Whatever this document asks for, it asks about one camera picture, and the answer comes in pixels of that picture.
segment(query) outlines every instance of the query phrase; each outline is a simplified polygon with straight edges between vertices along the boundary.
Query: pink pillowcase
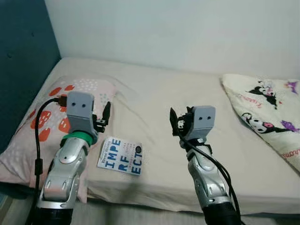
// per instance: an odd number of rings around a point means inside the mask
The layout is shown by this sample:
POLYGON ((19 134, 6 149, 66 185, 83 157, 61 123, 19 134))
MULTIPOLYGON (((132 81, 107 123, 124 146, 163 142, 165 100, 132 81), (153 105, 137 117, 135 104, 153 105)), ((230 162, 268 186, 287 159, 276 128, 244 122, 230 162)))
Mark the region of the pink pillowcase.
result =
MULTIPOLYGON (((60 77, 44 94, 30 113, 26 121, 16 131, 7 149, 0 155, 0 162, 7 172, 0 172, 0 181, 35 186, 34 160, 36 158, 36 143, 34 137, 35 117, 40 106, 47 100, 58 95, 66 95, 71 90, 88 92, 95 97, 94 114, 102 117, 102 111, 108 101, 112 101, 116 88, 108 81, 88 78, 60 77)), ((41 158, 43 159, 43 174, 40 188, 48 172, 49 165, 60 148, 60 141, 70 128, 66 108, 55 103, 48 105, 42 112, 39 122, 39 139, 41 158)))

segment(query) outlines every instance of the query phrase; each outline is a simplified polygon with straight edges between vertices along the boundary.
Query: white wall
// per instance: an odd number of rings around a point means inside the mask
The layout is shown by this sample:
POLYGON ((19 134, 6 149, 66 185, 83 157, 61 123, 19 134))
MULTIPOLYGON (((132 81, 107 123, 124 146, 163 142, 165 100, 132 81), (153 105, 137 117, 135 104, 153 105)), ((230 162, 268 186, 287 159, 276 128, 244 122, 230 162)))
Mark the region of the white wall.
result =
POLYGON ((299 0, 45 0, 62 57, 300 78, 299 0))

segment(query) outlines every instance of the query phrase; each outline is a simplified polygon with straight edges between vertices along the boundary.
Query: pillow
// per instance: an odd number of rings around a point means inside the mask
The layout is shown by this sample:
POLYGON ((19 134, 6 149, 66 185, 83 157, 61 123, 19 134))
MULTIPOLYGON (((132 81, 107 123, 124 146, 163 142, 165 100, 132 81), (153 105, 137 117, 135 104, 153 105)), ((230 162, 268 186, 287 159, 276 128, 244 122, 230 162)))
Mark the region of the pillow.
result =
POLYGON ((226 74, 222 82, 237 114, 300 171, 300 81, 226 74))
MULTIPOLYGON (((0 155, 0 162, 8 169, 13 179, 7 173, 0 173, 0 181, 35 186, 34 161, 36 158, 36 143, 34 124, 40 106, 47 100, 58 95, 66 95, 71 90, 88 92, 95 97, 94 114, 102 117, 102 111, 108 101, 115 95, 115 87, 108 81, 87 78, 60 77, 44 94, 35 109, 28 115, 26 121, 16 131, 7 149, 0 155)), ((60 141, 69 131, 70 124, 66 108, 55 103, 49 104, 41 114, 39 121, 39 140, 41 158, 43 159, 43 174, 40 188, 46 177, 49 165, 60 148, 60 141)))

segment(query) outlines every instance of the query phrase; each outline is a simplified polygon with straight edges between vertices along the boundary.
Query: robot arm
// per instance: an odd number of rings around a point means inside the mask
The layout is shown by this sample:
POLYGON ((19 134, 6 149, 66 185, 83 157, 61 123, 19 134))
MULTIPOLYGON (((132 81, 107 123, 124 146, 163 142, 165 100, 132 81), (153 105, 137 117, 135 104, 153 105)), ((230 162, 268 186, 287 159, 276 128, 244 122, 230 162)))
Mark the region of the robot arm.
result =
POLYGON ((234 209, 227 195, 216 166, 219 162, 213 158, 211 147, 205 144, 206 135, 214 126, 215 111, 212 106, 188 107, 187 113, 177 118, 171 108, 170 122, 173 135, 180 137, 180 146, 187 151, 188 170, 207 225, 240 225, 239 209, 234 209))
POLYGON ((37 202, 34 225, 71 223, 79 177, 86 167, 89 148, 98 140, 98 132, 104 132, 110 116, 110 102, 103 118, 92 114, 94 97, 88 93, 72 91, 67 97, 67 118, 71 129, 63 137, 48 177, 37 202))

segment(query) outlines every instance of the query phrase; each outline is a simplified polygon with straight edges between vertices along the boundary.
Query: mattress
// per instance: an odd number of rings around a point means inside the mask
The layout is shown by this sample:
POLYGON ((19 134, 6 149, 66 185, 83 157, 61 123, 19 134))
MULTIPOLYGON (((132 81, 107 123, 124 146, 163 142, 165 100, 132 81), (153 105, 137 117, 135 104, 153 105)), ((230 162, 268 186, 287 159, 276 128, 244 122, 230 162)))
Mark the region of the mattress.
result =
POLYGON ((101 143, 89 153, 88 194, 113 203, 173 211, 198 211, 185 151, 172 136, 169 110, 212 105, 215 126, 207 137, 215 158, 232 177, 241 213, 300 213, 300 177, 236 116, 215 74, 187 73, 103 60, 63 58, 48 76, 34 104, 60 76, 106 79, 118 93, 111 125, 103 134, 141 142, 140 176, 97 167, 101 143))

